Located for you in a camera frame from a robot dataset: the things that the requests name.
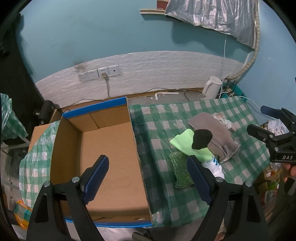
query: wooden shelf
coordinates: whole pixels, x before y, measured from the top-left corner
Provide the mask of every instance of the wooden shelf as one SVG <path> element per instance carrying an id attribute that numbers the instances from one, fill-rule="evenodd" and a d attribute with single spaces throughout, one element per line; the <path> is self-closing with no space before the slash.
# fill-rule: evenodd
<path id="1" fill-rule="evenodd" d="M 165 10 L 161 9 L 140 9 L 141 14 L 165 14 Z"/>

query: floor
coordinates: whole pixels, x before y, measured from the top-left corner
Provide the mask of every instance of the floor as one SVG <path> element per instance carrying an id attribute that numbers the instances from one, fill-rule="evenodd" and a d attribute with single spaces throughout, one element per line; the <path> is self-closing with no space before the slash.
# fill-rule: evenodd
<path id="1" fill-rule="evenodd" d="M 158 94 L 157 99 L 155 96 L 138 97 L 128 100 L 129 105 L 141 104 L 141 105 L 151 105 L 151 104 L 165 104 L 165 103 L 180 103 L 189 101 L 198 101 L 200 99 L 200 93 L 198 92 L 186 92 L 179 94 Z M 19 150 L 14 154 L 13 158 L 7 156 L 5 153 L 1 152 L 1 178 L 4 180 L 9 180 L 13 185 L 18 186 L 18 165 L 20 163 L 20 157 L 22 156 L 23 150 Z M 14 210 L 15 203 L 21 196 L 19 190 L 10 188 L 4 185 L 4 191 L 7 194 L 8 208 Z M 196 233 L 198 227 L 201 224 L 201 220 L 197 220 L 193 223 L 178 227 L 164 227 L 164 228 L 151 228 L 152 237 L 156 241 L 188 241 L 191 240 Z M 68 223 L 68 228 L 73 239 L 80 240 L 76 232 L 74 224 Z M 17 233 L 20 237 L 25 239 L 26 232 L 20 227 L 15 227 Z M 126 228 L 98 228 L 101 235 L 106 241 L 132 241 L 131 235 L 133 232 L 143 233 L 144 228 L 138 229 L 126 229 Z"/>

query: green sponge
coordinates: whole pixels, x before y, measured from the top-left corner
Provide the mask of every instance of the green sponge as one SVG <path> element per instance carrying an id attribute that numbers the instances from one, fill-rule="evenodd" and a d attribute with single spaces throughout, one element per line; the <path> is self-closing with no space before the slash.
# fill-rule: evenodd
<path id="1" fill-rule="evenodd" d="M 187 157 L 187 155 L 179 151 L 169 154 L 177 178 L 175 188 L 184 188 L 193 184 L 190 174 L 187 171 Z"/>

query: cardboard box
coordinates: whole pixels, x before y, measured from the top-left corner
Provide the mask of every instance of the cardboard box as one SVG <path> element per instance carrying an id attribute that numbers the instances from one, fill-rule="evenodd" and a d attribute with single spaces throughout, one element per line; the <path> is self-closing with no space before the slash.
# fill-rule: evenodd
<path id="1" fill-rule="evenodd" d="M 35 127 L 32 143 L 47 127 Z M 74 176 L 80 176 L 101 154 L 109 158 L 109 170 L 95 199 L 86 206 L 95 225 L 151 226 L 151 214 L 125 97 L 63 114 L 52 152 L 50 181 L 53 184 L 65 183 Z M 66 213 L 67 210 L 64 210 L 66 220 L 71 222 Z"/>

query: teal wall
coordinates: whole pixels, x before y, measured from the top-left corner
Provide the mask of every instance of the teal wall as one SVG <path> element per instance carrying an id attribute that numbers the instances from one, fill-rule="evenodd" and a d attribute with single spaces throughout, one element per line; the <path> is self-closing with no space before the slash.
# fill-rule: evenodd
<path id="1" fill-rule="evenodd" d="M 238 86 L 259 107 L 284 107 L 296 114 L 296 43 L 281 19 L 263 1 L 259 2 L 259 17 L 259 53 Z M 260 124 L 270 119 L 248 102 Z"/>
<path id="2" fill-rule="evenodd" d="M 16 32 L 32 80 L 116 54 L 176 50 L 223 56 L 224 34 L 163 15 L 142 16 L 142 8 L 156 8 L 156 0 L 33 0 Z M 226 57 L 243 63 L 249 51 L 227 36 Z"/>

